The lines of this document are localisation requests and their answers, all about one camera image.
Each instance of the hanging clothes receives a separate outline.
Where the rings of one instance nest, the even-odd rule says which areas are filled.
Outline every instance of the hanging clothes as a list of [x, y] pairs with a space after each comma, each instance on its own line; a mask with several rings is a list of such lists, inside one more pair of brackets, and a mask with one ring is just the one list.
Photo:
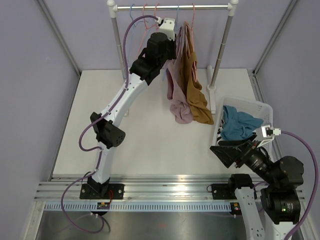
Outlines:
[[184, 34], [185, 44], [183, 46], [179, 84], [190, 105], [193, 120], [201, 124], [212, 125], [214, 120], [211, 111], [207, 108], [208, 102], [201, 92], [201, 84], [199, 81], [196, 82], [197, 55], [193, 51], [190, 27], [187, 22], [184, 23]]
[[181, 49], [184, 42], [184, 35], [181, 35], [181, 29], [176, 37], [177, 52], [176, 59], [168, 60], [166, 62], [166, 76], [168, 81], [167, 98], [171, 101], [170, 111], [175, 116], [175, 121], [179, 124], [188, 124], [193, 121], [193, 115], [190, 110], [187, 98], [178, 84], [180, 79], [180, 65], [181, 65]]

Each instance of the horizontal rack bar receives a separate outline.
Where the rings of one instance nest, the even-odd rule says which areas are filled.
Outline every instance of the horizontal rack bar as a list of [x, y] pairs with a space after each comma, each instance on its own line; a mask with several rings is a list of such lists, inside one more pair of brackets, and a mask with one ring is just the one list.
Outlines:
[[179, 7], [179, 10], [229, 10], [231, 9], [231, 6], [229, 4], [215, 4], [215, 5], [158, 5], [158, 6], [114, 6], [114, 11], [119, 12], [119, 11], [142, 11], [143, 9], [145, 11], [152, 10], [154, 11], [155, 8], [157, 11], [159, 10], [177, 10]]

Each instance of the white plastic basket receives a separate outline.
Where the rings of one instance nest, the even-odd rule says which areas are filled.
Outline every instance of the white plastic basket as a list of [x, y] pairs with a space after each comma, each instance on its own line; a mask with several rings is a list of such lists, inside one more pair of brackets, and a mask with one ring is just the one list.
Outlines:
[[[263, 124], [271, 123], [273, 125], [274, 121], [274, 111], [272, 107], [266, 103], [241, 98], [241, 97], [234, 97], [234, 96], [225, 96], [220, 106], [217, 109], [217, 118], [215, 122], [214, 128], [214, 135], [213, 135], [213, 142], [212, 146], [217, 146], [217, 136], [218, 136], [218, 129], [221, 123], [221, 119], [223, 117], [223, 106], [229, 105], [235, 107], [238, 112], [245, 112], [247, 114], [252, 115], [255, 118], [263, 119]], [[272, 142], [268, 143], [264, 146], [264, 148], [268, 151], [269, 155], [272, 154]]]

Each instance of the white pipe connector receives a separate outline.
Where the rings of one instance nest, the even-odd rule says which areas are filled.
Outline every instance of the white pipe connector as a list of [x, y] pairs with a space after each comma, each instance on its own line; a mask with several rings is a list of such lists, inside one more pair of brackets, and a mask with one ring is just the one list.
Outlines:
[[117, 14], [116, 14], [116, 3], [115, 3], [115, 0], [108, 0], [106, 2], [106, 4], [108, 5], [108, 8], [109, 8], [109, 14], [110, 14], [110, 17], [112, 19], [115, 19], [117, 17]]
[[239, 3], [239, 0], [230, 0], [231, 7], [229, 7], [229, 9], [228, 9], [229, 16], [233, 17], [235, 15], [235, 11], [236, 11], [238, 3]]

